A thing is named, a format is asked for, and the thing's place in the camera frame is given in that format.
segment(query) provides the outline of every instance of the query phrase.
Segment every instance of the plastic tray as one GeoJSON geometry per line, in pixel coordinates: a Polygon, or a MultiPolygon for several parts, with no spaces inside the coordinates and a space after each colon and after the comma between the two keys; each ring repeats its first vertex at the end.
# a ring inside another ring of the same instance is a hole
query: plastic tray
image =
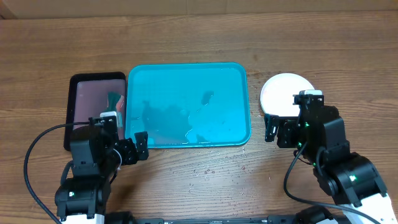
{"type": "Polygon", "coordinates": [[[126,138],[150,148],[235,146],[251,135],[246,71],[237,63],[140,65],[128,78],[126,138]]]}

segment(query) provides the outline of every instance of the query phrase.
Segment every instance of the table surface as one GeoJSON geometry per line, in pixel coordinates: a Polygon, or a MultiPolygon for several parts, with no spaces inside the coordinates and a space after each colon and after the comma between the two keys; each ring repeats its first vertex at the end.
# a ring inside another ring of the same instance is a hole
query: table surface
{"type": "MultiPolygon", "coordinates": [[[[22,164],[39,133],[65,122],[72,75],[188,62],[243,65],[251,139],[241,147],[151,150],[147,161],[123,167],[109,212],[177,219],[307,208],[282,189],[293,150],[264,142],[261,87],[282,72],[305,77],[337,106],[351,150],[374,163],[398,208],[398,11],[0,21],[1,223],[51,223],[26,189],[22,164]]],[[[59,129],[39,141],[29,162],[33,189],[53,212],[71,159],[62,145],[59,129]]],[[[301,162],[288,187],[333,202],[301,162]]]]}

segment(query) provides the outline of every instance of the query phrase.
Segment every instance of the black cable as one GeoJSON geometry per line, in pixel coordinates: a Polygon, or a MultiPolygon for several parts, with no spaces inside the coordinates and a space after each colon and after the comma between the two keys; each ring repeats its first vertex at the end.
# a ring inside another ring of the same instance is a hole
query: black cable
{"type": "Polygon", "coordinates": [[[67,163],[67,165],[65,166],[65,168],[63,168],[63,172],[61,175],[61,185],[66,181],[66,179],[68,177],[69,170],[72,166],[73,166],[73,161],[69,161],[67,163]]]}
{"type": "Polygon", "coordinates": [[[326,149],[324,147],[319,148],[318,152],[317,152],[317,156],[315,157],[315,167],[317,168],[318,173],[323,176],[323,172],[321,170],[321,165],[319,164],[319,160],[321,157],[321,153],[323,153],[323,151],[325,151],[326,149]]]}
{"type": "MultiPolygon", "coordinates": [[[[296,157],[296,154],[299,150],[294,150],[293,151],[293,156],[296,157]]],[[[312,164],[310,162],[305,162],[304,160],[302,160],[301,158],[299,158],[300,161],[302,161],[303,163],[305,163],[306,165],[310,165],[312,166],[312,164]]]]}
{"type": "Polygon", "coordinates": [[[49,128],[47,130],[45,130],[44,132],[42,132],[39,136],[36,137],[36,139],[32,142],[32,144],[29,146],[27,152],[26,152],[26,156],[25,156],[25,161],[24,161],[24,178],[25,178],[25,184],[26,187],[29,191],[29,193],[32,195],[33,199],[40,205],[40,207],[43,208],[43,210],[52,218],[52,220],[55,221],[55,223],[57,224],[62,224],[60,222],[60,220],[43,204],[43,202],[37,197],[37,195],[35,194],[35,192],[32,189],[32,186],[30,185],[29,182],[29,178],[27,175],[27,163],[29,160],[29,156],[30,153],[32,152],[33,147],[35,146],[35,144],[37,143],[37,141],[39,141],[39,139],[41,137],[43,137],[43,135],[49,133],[50,131],[53,131],[57,128],[62,128],[62,127],[66,127],[66,126],[72,126],[72,125],[80,125],[80,124],[89,124],[89,122],[76,122],[76,123],[70,123],[70,124],[60,124],[57,126],[54,126],[52,128],[49,128]]]}
{"type": "Polygon", "coordinates": [[[289,193],[289,191],[287,190],[287,179],[289,178],[290,172],[292,171],[293,166],[297,162],[297,159],[303,153],[303,151],[306,148],[306,146],[307,146],[307,142],[299,150],[298,154],[296,155],[296,157],[292,161],[290,167],[287,169],[287,172],[286,172],[286,175],[285,175],[285,179],[284,179],[284,191],[285,191],[286,195],[289,196],[291,199],[296,200],[298,202],[307,203],[307,204],[310,204],[310,205],[317,205],[317,206],[322,206],[322,207],[340,209],[340,210],[344,210],[344,211],[347,211],[347,212],[352,212],[352,213],[355,213],[357,215],[361,215],[364,218],[367,218],[368,220],[372,221],[375,224],[380,224],[374,218],[370,217],[369,215],[367,215],[365,213],[359,212],[359,211],[357,211],[355,209],[347,208],[347,207],[343,207],[343,206],[339,206],[339,205],[328,204],[328,203],[314,202],[314,201],[310,201],[310,200],[305,200],[305,199],[301,199],[301,198],[295,197],[295,196],[293,196],[292,194],[289,193]]]}
{"type": "Polygon", "coordinates": [[[111,179],[111,181],[109,181],[109,184],[112,184],[112,182],[115,180],[115,178],[118,176],[118,171],[116,171],[114,174],[113,174],[113,177],[112,177],[112,179],[111,179]]]}

